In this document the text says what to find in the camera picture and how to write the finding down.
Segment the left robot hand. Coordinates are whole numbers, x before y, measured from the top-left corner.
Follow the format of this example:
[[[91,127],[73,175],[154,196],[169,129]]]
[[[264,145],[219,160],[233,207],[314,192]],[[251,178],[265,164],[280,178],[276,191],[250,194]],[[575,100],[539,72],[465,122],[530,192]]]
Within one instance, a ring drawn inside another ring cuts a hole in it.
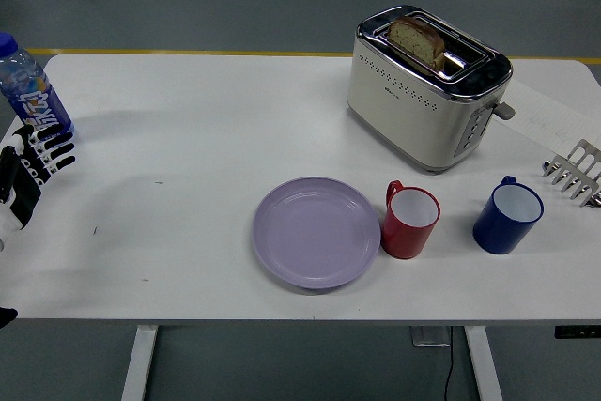
[[[1,244],[25,228],[50,178],[75,162],[73,133],[57,125],[17,129],[1,149]]]

